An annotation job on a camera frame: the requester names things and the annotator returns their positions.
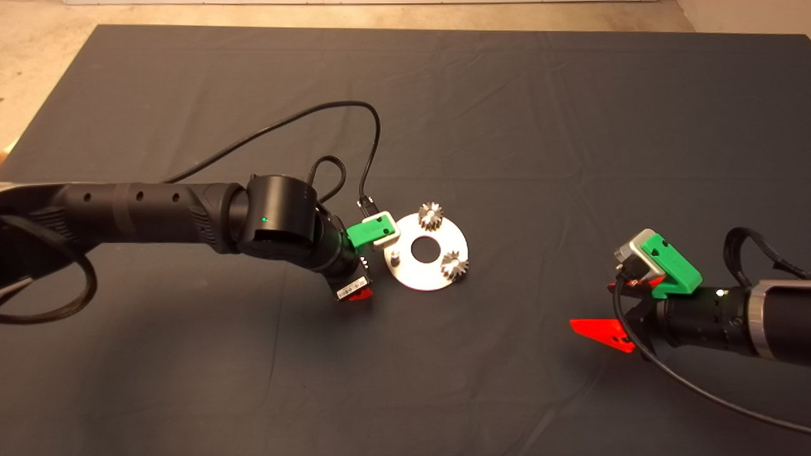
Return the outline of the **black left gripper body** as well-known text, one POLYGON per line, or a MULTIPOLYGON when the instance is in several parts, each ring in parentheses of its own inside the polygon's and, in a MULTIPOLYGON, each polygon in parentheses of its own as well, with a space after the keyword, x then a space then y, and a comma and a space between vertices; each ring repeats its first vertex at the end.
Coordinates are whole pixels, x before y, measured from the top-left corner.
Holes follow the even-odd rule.
POLYGON ((367 260, 357 251, 350 250, 339 256, 326 269, 326 280, 333 296, 339 302, 348 302, 354 291, 373 288, 367 260))

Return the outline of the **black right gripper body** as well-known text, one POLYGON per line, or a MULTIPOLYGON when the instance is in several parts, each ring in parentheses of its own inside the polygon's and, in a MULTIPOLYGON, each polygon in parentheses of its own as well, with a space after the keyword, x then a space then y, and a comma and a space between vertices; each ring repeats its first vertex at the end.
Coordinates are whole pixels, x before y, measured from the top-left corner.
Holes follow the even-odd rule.
POLYGON ((629 329, 636 335, 636 338, 646 347, 658 360, 666 361, 664 355, 668 355, 669 345, 663 335, 661 335, 661 324, 658 322, 657 304, 658 301, 651 297, 651 292, 643 289, 626 289, 625 318, 629 329))

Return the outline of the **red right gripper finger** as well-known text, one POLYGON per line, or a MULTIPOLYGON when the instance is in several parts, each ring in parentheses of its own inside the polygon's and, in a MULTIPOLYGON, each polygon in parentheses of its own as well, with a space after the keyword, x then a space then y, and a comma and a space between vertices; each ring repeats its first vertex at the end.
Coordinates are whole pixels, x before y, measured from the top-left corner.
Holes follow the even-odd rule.
POLYGON ((636 345, 617 319, 570 319, 570 328, 582 337, 625 354, 631 354, 636 350, 636 345))
POLYGON ((657 277, 652 280, 626 280, 623 284, 620 294, 621 295, 652 295, 652 292, 657 288, 664 277, 657 277))

